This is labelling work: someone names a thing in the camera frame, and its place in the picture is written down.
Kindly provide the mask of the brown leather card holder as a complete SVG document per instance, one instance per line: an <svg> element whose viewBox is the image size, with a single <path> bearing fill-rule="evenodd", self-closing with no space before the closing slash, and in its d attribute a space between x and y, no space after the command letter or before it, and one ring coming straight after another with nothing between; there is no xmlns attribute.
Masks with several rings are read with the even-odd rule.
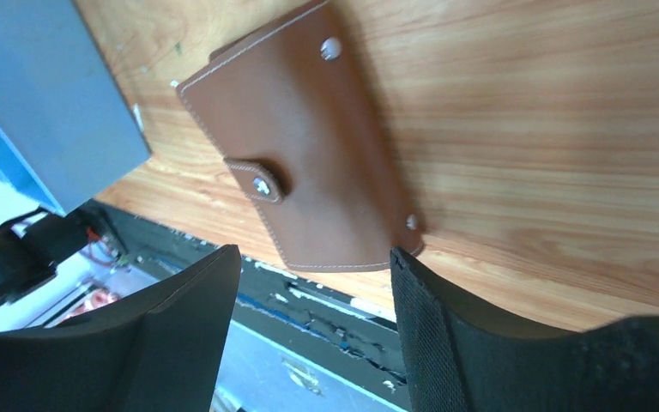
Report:
<svg viewBox="0 0 659 412"><path fill-rule="evenodd" d="M251 200L283 263L390 266L422 226L337 7L310 1L212 54L178 97Z"/></svg>

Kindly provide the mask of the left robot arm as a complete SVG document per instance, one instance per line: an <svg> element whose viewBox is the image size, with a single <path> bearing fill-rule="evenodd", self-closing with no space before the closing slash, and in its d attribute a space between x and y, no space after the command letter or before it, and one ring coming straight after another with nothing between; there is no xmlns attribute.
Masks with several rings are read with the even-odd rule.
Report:
<svg viewBox="0 0 659 412"><path fill-rule="evenodd" d="M84 209L65 216L38 207L0 224L0 306L53 279L58 265L95 243L105 231Z"/></svg>

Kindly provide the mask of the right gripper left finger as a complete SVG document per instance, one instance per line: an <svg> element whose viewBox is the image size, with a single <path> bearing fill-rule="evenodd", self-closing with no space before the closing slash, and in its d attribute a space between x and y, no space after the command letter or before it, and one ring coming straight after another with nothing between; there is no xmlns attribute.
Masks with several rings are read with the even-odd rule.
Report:
<svg viewBox="0 0 659 412"><path fill-rule="evenodd" d="M207 411L241 273L224 245L51 328L0 332L0 411Z"/></svg>

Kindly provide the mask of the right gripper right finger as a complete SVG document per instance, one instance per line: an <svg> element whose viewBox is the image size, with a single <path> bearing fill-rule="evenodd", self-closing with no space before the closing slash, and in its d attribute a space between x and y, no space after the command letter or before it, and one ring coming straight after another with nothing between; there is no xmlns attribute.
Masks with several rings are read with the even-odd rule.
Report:
<svg viewBox="0 0 659 412"><path fill-rule="evenodd" d="M521 317L390 253L414 411L659 411L659 316L582 332Z"/></svg>

